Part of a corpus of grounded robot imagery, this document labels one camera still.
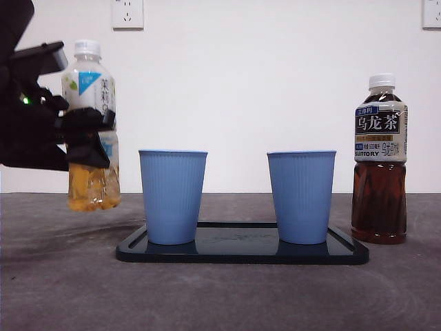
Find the electrical outlet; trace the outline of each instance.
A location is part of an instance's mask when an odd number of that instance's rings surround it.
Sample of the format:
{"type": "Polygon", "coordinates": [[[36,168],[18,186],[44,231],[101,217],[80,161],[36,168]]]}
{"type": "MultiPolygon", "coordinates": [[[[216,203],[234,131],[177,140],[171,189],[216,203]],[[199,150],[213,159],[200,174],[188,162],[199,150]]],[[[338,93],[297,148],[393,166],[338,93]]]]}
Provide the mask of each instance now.
{"type": "Polygon", "coordinates": [[[144,28],[143,0],[112,0],[114,30],[142,30],[144,28]]]}
{"type": "Polygon", "coordinates": [[[422,28],[441,29],[441,0],[422,1],[422,28]]]}

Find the tray rim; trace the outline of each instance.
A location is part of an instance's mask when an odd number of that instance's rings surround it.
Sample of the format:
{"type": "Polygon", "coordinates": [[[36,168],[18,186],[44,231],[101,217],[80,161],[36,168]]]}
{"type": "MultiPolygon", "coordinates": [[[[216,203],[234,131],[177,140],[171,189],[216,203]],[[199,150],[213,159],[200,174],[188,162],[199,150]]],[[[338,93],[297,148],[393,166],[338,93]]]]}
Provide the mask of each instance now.
{"type": "MultiPolygon", "coordinates": [[[[276,222],[199,221],[198,228],[277,228],[276,222]]],[[[335,226],[328,233],[353,252],[352,255],[329,255],[327,257],[302,257],[283,255],[218,255],[218,254],[154,254],[133,252],[129,246],[142,241],[147,232],[142,225],[115,248],[116,259],[135,263],[224,263],[224,264],[290,264],[290,265],[361,265],[369,261],[369,249],[335,226]]]]}

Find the gray table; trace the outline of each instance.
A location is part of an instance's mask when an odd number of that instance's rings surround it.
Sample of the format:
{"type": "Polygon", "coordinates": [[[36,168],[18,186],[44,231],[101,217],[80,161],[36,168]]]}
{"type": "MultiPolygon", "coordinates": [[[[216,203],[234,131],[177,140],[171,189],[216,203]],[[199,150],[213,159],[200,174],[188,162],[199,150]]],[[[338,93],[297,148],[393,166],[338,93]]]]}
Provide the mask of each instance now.
{"type": "MultiPolygon", "coordinates": [[[[408,239],[365,265],[124,263],[140,194],[70,212],[65,194],[2,194],[1,330],[441,330],[441,194],[409,194],[408,239]]],[[[331,225],[349,233],[350,194],[331,225]]],[[[204,221],[274,221],[270,194],[204,194],[204,221]]]]}

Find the white bottle cap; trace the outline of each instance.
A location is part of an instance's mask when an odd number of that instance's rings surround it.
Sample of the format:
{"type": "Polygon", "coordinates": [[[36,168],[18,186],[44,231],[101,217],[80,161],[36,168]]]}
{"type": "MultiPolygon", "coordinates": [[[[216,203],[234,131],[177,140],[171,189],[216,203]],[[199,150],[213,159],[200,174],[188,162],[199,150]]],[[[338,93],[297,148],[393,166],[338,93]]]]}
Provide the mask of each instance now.
{"type": "Polygon", "coordinates": [[[395,76],[391,73],[375,74],[369,78],[369,89],[378,86],[395,87],[395,76]]]}
{"type": "Polygon", "coordinates": [[[74,55],[91,54],[101,58],[101,47],[98,41],[89,39],[80,39],[75,41],[74,55]]]}

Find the blue paper cup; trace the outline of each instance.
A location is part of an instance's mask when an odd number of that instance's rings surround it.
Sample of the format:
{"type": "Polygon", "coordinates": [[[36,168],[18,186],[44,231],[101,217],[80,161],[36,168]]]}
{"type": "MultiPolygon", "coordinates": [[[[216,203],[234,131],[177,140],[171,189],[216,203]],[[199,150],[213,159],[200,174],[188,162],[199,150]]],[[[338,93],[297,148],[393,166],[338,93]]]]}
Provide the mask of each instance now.
{"type": "Polygon", "coordinates": [[[139,150],[149,241],[178,245],[194,240],[207,152],[139,150]]]}
{"type": "Polygon", "coordinates": [[[267,153],[280,239],[326,241],[335,150],[267,153]]]}

